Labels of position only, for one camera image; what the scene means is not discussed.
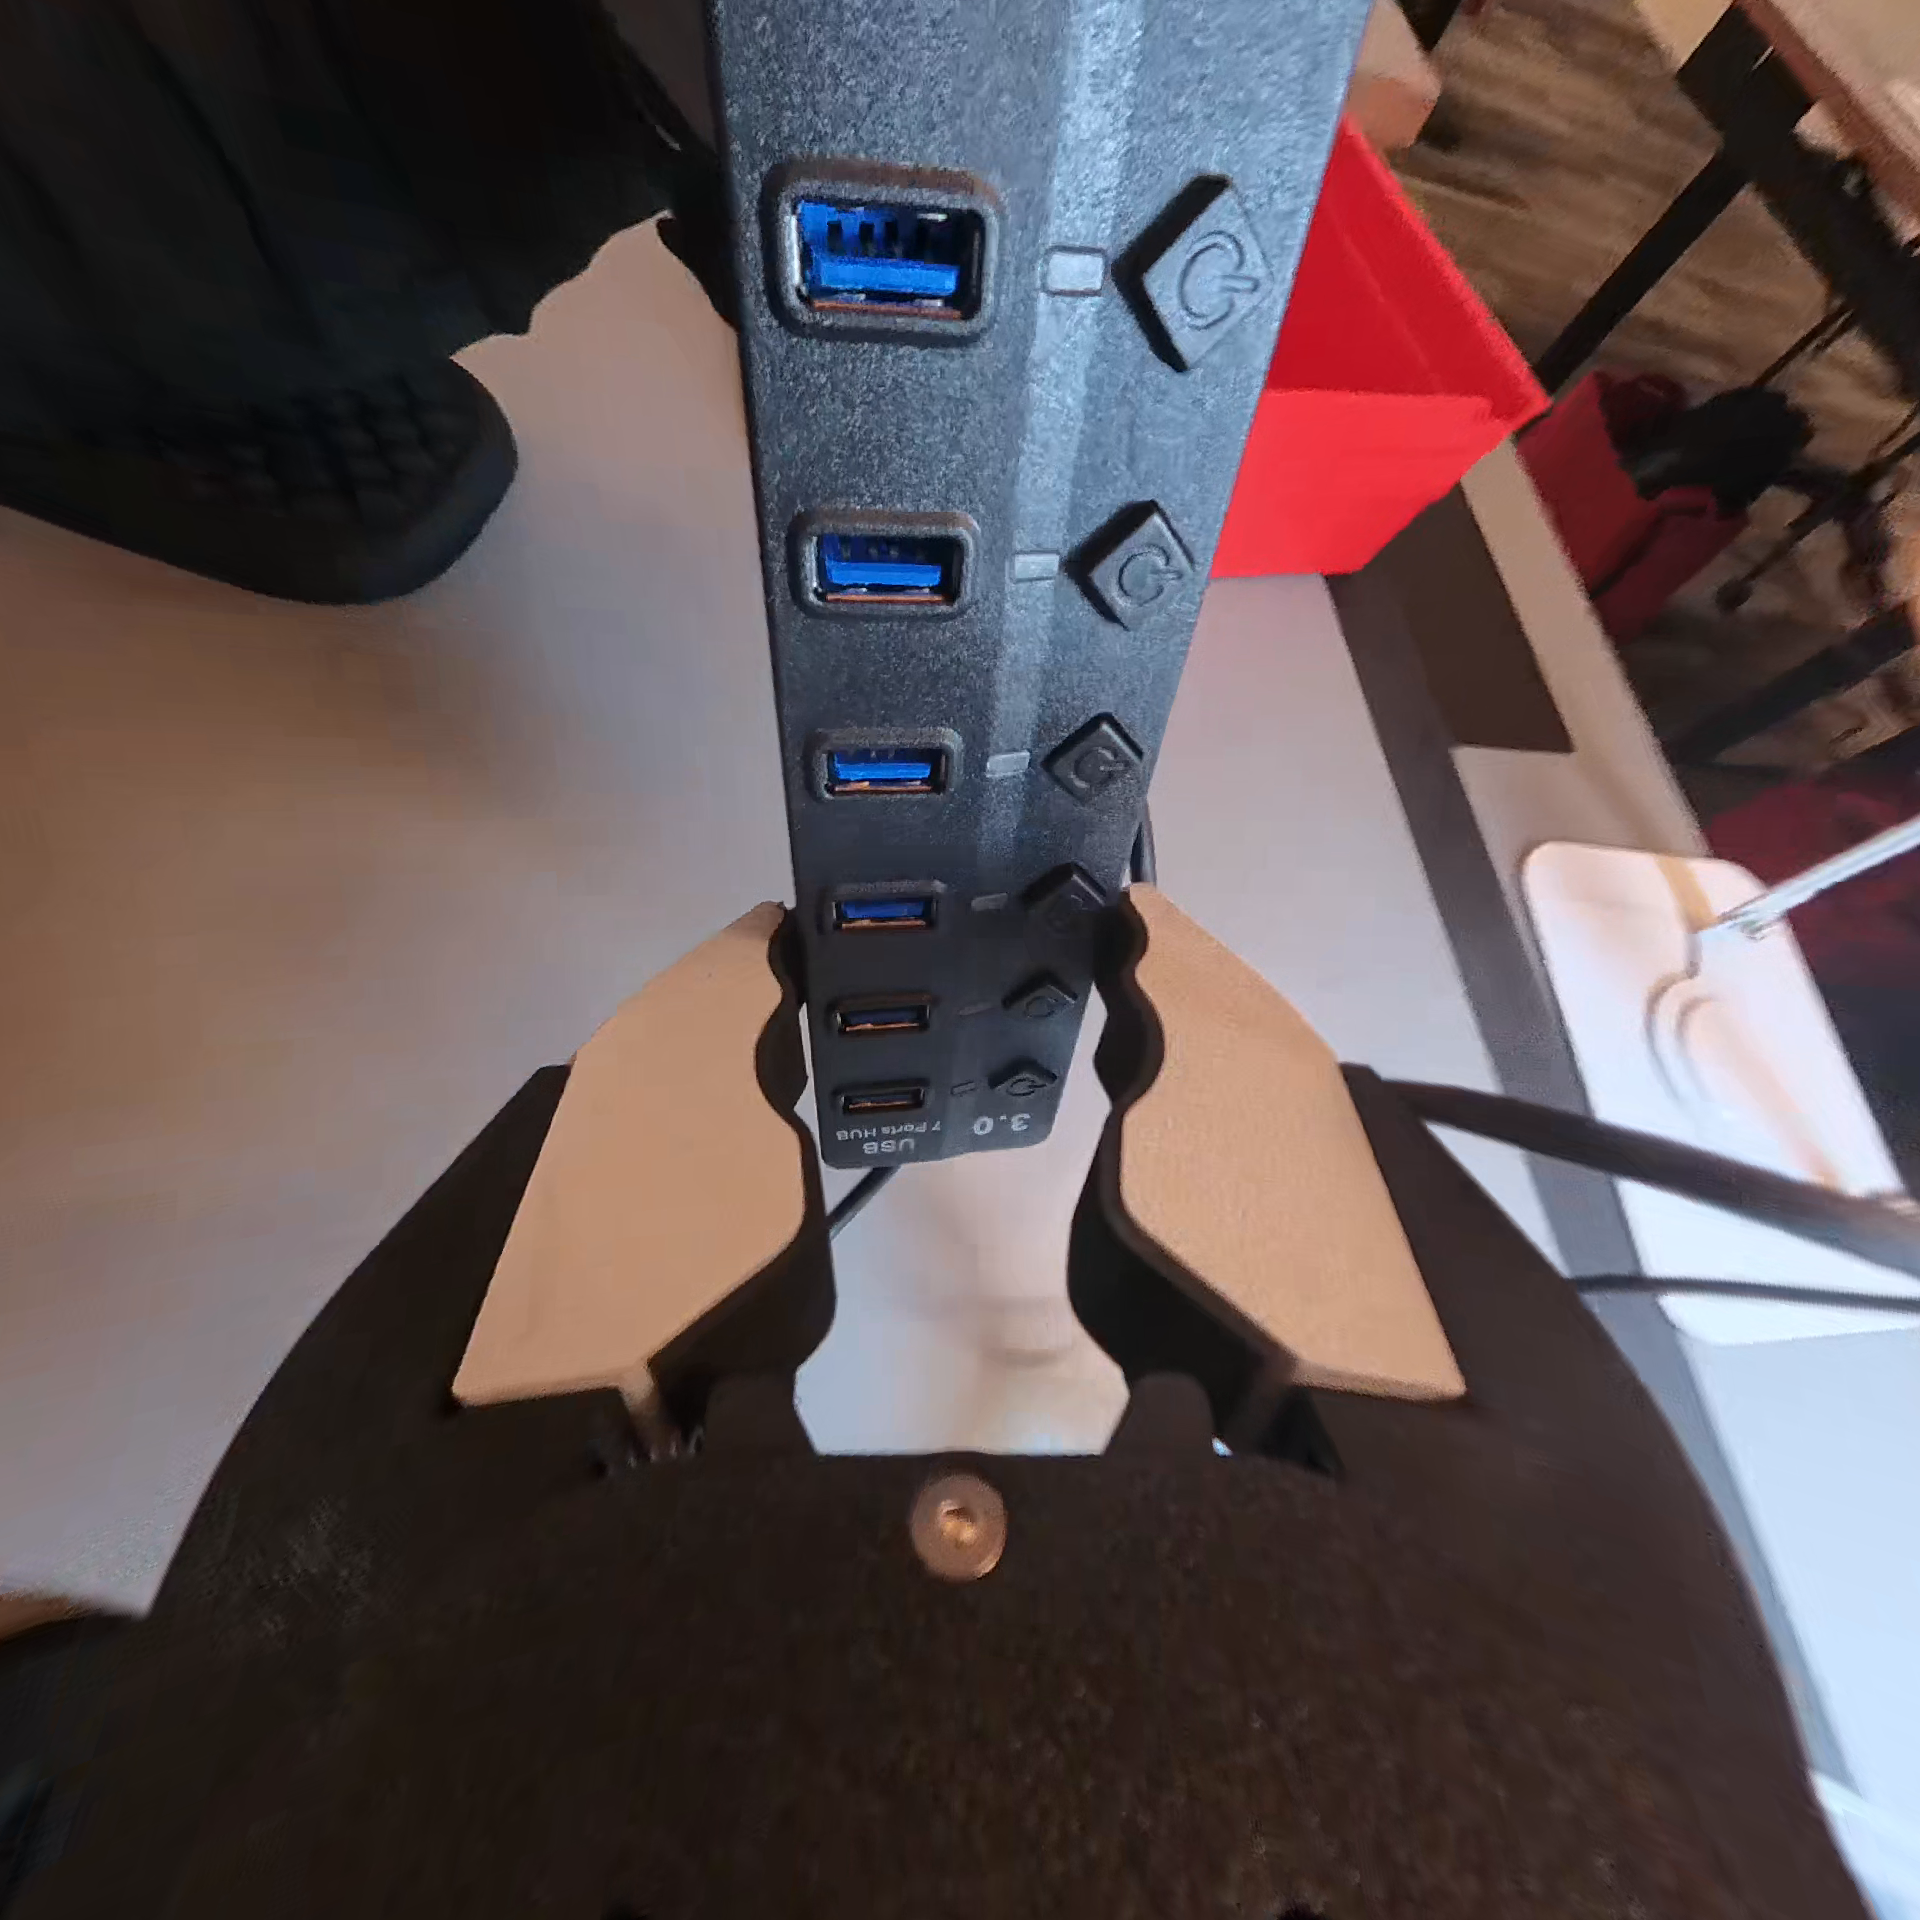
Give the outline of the black wrist rest pad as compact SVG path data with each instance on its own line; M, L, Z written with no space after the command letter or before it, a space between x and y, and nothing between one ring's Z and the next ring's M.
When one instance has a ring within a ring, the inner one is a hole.
M245 408L4 432L4 506L215 585L366 607L443 579L516 468L486 384L432 361Z

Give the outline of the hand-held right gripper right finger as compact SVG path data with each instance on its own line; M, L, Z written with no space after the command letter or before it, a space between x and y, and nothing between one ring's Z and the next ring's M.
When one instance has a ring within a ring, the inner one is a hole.
M1071 1309L1128 1380L1211 1405L1292 1386L1450 1405L1444 1318L1334 1052L1156 884L1096 952L1107 1092L1071 1222Z

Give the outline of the red bag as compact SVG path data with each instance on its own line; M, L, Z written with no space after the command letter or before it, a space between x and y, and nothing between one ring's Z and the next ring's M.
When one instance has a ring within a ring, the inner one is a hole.
M1683 410L1686 387L1666 374L1587 371L1519 436L1519 459L1617 648L1750 523L1744 509L1724 511L1707 486L1637 488L1629 439Z

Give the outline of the red plastic box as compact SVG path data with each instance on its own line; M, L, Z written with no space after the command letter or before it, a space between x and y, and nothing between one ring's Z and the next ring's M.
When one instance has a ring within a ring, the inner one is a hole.
M1523 348L1341 116L1211 579L1365 567L1546 403Z

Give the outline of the black usb hub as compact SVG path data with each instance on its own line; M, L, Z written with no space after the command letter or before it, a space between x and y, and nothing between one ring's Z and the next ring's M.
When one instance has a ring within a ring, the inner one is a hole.
M1369 4L710 4L827 1165L1051 1129Z

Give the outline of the person's black clothing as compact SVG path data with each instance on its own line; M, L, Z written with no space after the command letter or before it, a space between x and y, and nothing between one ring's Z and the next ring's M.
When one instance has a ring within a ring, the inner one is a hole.
M4 432L525 333L710 136L701 4L4 4Z

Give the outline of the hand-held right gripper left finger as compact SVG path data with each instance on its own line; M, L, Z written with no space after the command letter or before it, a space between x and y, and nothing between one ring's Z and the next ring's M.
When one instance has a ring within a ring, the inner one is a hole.
M788 906L761 902L578 1048L451 1391L704 1410L836 1309Z

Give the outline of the black desk frame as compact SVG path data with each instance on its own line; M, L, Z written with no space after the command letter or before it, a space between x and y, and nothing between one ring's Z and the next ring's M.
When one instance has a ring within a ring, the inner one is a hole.
M1535 360L1559 395L1753 191L1917 402L1917 4L1640 4L1713 151Z

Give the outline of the white tray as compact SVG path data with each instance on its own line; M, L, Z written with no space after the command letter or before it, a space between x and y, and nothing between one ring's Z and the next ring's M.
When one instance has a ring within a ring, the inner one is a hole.
M1820 1187L1899 1175L1782 918L1721 931L1764 880L1727 858L1546 842L1523 862L1559 1016L1596 1121ZM1683 1196L1621 1182L1672 1327L1711 1346L1913 1333L1917 1280Z

